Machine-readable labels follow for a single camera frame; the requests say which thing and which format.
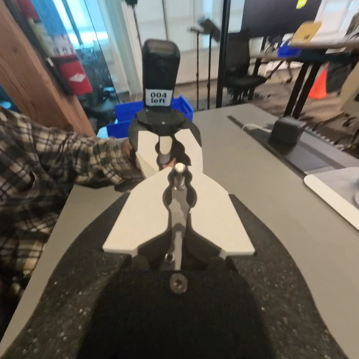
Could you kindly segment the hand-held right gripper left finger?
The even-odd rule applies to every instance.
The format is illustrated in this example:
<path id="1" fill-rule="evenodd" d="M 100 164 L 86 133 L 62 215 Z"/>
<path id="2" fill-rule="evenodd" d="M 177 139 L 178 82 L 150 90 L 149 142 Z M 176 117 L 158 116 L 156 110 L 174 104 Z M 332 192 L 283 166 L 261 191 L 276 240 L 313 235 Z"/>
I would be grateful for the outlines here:
<path id="1" fill-rule="evenodd" d="M 141 246 L 171 227 L 163 195 L 172 168 L 165 168 L 135 186 L 118 215 L 102 249 L 135 257 Z"/>

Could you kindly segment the large black monitor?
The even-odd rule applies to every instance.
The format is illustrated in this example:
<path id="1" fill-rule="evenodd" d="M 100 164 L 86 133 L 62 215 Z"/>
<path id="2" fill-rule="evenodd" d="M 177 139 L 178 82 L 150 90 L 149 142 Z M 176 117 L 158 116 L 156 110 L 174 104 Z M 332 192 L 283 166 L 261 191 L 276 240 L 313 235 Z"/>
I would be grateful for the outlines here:
<path id="1" fill-rule="evenodd" d="M 241 30 L 251 38 L 295 33 L 307 21 L 314 21 L 321 0 L 246 0 Z"/>

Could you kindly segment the black power adapter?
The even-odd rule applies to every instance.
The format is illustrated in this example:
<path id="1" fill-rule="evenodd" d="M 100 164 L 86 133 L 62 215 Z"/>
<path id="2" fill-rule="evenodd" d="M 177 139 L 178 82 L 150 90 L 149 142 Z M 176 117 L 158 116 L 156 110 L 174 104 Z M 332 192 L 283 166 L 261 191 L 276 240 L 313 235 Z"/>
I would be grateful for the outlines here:
<path id="1" fill-rule="evenodd" d="M 306 123 L 292 116 L 280 117 L 275 121 L 268 144 L 276 149 L 291 150 L 301 138 Z"/>

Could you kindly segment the small blue bin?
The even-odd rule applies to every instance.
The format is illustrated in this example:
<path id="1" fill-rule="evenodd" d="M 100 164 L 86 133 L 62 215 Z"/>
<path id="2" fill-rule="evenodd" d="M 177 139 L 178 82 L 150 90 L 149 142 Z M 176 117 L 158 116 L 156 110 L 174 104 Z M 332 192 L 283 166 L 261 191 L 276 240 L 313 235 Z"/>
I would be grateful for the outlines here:
<path id="1" fill-rule="evenodd" d="M 279 58 L 296 58 L 300 55 L 301 51 L 301 48 L 295 48 L 289 45 L 282 45 L 277 50 L 277 56 Z"/>

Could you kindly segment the person's left hand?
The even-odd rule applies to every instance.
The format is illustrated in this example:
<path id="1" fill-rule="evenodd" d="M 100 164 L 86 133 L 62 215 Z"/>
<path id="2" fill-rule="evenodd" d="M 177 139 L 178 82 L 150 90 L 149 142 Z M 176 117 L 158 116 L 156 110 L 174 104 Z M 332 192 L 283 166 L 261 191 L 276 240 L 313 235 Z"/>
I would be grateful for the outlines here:
<path id="1" fill-rule="evenodd" d="M 132 165 L 132 167 L 140 170 L 140 166 L 138 164 L 137 161 L 137 157 L 136 157 L 136 153 L 134 148 L 132 147 L 131 142 L 129 141 L 129 139 L 126 139 L 123 144 L 122 144 L 122 150 L 123 153 L 126 157 L 126 159 L 130 162 L 130 164 Z"/>

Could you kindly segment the yellow laptop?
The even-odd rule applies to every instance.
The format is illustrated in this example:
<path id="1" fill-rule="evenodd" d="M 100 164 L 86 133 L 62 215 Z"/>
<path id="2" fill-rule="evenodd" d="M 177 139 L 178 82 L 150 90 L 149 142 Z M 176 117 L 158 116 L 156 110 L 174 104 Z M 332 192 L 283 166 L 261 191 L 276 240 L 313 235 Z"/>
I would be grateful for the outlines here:
<path id="1" fill-rule="evenodd" d="M 309 43 L 322 25 L 321 21 L 306 21 L 294 33 L 290 45 Z"/>

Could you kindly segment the large blue storage bin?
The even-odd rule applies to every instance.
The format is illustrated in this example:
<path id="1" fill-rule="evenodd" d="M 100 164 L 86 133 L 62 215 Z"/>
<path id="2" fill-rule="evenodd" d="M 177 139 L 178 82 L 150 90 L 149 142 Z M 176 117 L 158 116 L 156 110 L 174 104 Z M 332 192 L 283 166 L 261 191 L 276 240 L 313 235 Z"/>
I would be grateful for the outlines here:
<path id="1" fill-rule="evenodd" d="M 171 108 L 179 110 L 186 118 L 192 121 L 194 109 L 183 96 L 173 98 Z M 115 122 L 101 128 L 97 133 L 97 137 L 101 139 L 108 137 L 114 137 L 117 139 L 127 138 L 128 128 L 131 121 L 135 118 L 135 114 L 142 109 L 142 101 L 115 105 Z"/>

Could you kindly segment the person's plaid shirt torso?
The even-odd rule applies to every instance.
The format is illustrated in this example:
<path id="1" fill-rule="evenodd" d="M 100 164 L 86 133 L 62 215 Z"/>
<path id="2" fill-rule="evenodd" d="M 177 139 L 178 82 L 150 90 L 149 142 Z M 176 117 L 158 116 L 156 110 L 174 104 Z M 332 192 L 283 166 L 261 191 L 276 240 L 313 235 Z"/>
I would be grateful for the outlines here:
<path id="1" fill-rule="evenodd" d="M 1 107 L 1 278 L 28 280 L 78 182 L 91 138 Z"/>

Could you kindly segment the silver hex bolt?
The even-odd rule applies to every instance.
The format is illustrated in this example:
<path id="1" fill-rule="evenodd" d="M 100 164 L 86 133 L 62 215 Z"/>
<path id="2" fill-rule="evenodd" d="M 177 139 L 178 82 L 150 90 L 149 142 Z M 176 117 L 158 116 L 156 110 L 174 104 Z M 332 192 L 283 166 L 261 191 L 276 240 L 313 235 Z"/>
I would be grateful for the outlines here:
<path id="1" fill-rule="evenodd" d="M 177 191 L 186 189 L 186 171 L 187 166 L 183 163 L 177 163 L 173 168 L 173 187 Z"/>

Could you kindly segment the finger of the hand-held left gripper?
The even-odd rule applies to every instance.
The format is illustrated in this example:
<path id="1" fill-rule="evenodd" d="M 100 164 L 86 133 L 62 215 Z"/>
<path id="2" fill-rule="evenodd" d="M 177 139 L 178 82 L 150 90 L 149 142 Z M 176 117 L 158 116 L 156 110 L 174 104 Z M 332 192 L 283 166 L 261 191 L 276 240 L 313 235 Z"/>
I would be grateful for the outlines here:
<path id="1" fill-rule="evenodd" d="M 157 174 L 163 167 L 159 163 L 157 145 L 159 145 L 159 136 L 157 134 L 149 131 L 138 132 L 137 164 L 144 178 Z"/>
<path id="2" fill-rule="evenodd" d="M 175 159 L 178 163 L 190 165 L 203 172 L 201 134 L 198 128 L 184 128 L 174 135 L 176 143 Z"/>

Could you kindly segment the wooden post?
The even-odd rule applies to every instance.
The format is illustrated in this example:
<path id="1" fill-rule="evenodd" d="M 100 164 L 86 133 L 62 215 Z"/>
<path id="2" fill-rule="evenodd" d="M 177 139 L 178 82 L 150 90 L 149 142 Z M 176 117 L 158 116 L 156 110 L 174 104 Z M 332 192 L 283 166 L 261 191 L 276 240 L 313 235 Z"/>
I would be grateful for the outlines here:
<path id="1" fill-rule="evenodd" d="M 1 86 L 22 113 L 46 127 L 95 136 L 77 97 L 60 89 L 4 1 L 0 1 L 0 45 Z"/>

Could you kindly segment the black office chair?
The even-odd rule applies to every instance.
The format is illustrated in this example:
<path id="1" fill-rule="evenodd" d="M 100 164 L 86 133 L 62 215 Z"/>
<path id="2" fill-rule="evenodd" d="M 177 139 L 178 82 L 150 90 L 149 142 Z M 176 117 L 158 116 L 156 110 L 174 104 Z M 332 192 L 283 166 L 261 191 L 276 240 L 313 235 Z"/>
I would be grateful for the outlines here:
<path id="1" fill-rule="evenodd" d="M 231 105 L 243 102 L 250 90 L 264 84 L 261 75 L 250 75 L 249 29 L 229 33 L 227 38 L 224 87 L 231 95 Z"/>

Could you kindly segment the wooden desk with black legs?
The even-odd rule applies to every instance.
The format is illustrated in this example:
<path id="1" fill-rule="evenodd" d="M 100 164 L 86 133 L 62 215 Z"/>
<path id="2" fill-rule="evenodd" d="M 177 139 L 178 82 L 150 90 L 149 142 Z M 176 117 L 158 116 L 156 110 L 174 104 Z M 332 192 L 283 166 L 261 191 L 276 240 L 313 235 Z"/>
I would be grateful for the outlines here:
<path id="1" fill-rule="evenodd" d="M 300 54 L 284 57 L 283 59 L 301 62 L 302 68 L 294 83 L 283 116 L 292 116 L 295 119 L 299 119 L 321 67 L 329 62 L 357 64 L 359 45 L 358 40 L 335 43 L 294 43 L 291 41 L 290 47 L 299 48 L 301 50 Z"/>

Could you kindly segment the black tripod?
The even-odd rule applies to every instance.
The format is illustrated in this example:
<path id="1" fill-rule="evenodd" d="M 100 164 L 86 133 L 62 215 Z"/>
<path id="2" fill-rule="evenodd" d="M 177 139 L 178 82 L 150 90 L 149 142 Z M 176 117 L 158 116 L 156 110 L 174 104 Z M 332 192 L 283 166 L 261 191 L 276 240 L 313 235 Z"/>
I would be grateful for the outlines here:
<path id="1" fill-rule="evenodd" d="M 230 11 L 231 11 L 231 0 L 224 0 L 223 11 L 222 11 L 222 26 L 220 32 L 216 108 L 222 107 Z"/>

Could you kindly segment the orange traffic cone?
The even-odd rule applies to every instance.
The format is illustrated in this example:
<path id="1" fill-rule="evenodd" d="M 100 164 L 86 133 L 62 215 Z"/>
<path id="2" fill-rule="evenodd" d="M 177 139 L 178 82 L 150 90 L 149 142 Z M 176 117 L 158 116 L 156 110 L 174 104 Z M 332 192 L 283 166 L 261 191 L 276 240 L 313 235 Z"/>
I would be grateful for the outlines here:
<path id="1" fill-rule="evenodd" d="M 327 74 L 328 74 L 328 65 L 325 65 L 324 69 L 321 71 L 320 75 L 314 82 L 308 94 L 308 98 L 314 100 L 320 100 L 328 95 L 327 86 L 326 86 Z"/>

